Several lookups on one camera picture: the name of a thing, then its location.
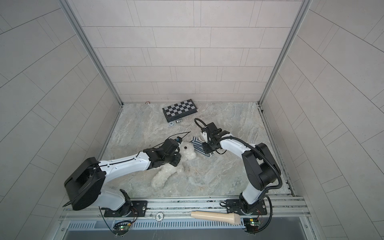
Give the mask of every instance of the striped cloth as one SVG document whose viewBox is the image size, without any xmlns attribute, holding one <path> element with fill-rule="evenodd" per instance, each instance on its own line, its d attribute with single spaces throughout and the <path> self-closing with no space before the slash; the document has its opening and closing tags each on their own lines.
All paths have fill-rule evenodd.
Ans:
<svg viewBox="0 0 384 240">
<path fill-rule="evenodd" d="M 196 152 L 199 152 L 207 157 L 210 157 L 211 154 L 206 154 L 204 152 L 204 149 L 203 149 L 203 146 L 202 146 L 202 143 L 203 141 L 201 141 L 201 139 L 199 137 L 192 137 L 192 140 L 190 141 L 190 143 L 192 143 L 193 147 L 195 148 L 195 151 Z"/>
</svg>

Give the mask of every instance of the gray marble surface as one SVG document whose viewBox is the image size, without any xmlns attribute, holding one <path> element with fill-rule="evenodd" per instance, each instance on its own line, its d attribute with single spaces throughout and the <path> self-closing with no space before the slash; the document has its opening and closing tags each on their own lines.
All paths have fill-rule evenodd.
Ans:
<svg viewBox="0 0 384 240">
<path fill-rule="evenodd" d="M 194 118 L 206 124 L 214 122 L 248 143 L 265 143 L 273 153 L 262 119 L 255 103 L 196 103 L 198 112 L 183 118 L 182 123 L 169 126 L 162 108 L 164 104 L 126 104 L 108 143 L 103 160 L 133 155 L 163 142 L 170 135 L 191 131 L 184 140 L 200 136 Z M 168 178 L 164 187 L 154 189 L 151 180 L 159 168 L 134 172 L 107 183 L 114 189 L 124 189 L 132 198 L 172 196 L 238 195 L 248 184 L 243 160 L 227 152 L 206 157 L 197 154 L 190 161 L 180 161 L 184 172 Z M 290 193 L 283 178 L 283 187 L 270 193 Z"/>
</svg>

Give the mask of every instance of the wooden handle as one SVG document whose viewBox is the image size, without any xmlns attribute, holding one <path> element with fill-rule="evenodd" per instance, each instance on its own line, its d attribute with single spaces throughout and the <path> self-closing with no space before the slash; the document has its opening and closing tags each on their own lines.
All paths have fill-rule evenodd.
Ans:
<svg viewBox="0 0 384 240">
<path fill-rule="evenodd" d="M 236 213 L 222 214 L 218 212 L 193 211 L 191 212 L 191 217 L 211 221 L 227 222 L 232 225 L 240 224 L 240 215 Z"/>
</svg>

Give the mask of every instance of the chessboard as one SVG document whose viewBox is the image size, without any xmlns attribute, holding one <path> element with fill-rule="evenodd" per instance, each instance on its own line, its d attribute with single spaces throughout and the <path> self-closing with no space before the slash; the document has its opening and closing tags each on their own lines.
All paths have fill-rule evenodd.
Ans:
<svg viewBox="0 0 384 240">
<path fill-rule="evenodd" d="M 171 122 L 173 120 L 188 116 L 192 113 L 197 113 L 197 107 L 192 101 L 192 99 L 189 99 L 165 107 L 163 108 L 163 112 L 167 122 Z"/>
</svg>

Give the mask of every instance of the stuffed animal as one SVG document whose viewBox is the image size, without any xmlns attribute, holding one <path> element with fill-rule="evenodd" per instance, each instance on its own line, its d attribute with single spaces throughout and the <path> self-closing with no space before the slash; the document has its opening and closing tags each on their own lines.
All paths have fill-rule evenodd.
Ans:
<svg viewBox="0 0 384 240">
<path fill-rule="evenodd" d="M 181 159 L 177 167 L 174 167 L 170 164 L 164 164 L 160 167 L 160 171 L 153 177 L 151 185 L 153 188 L 162 188 L 164 187 L 168 178 L 177 172 L 178 174 L 184 171 L 183 165 L 181 164 L 186 160 L 193 160 L 196 158 L 196 152 L 194 147 L 190 142 L 183 141 L 180 145 L 180 154 Z"/>
</svg>

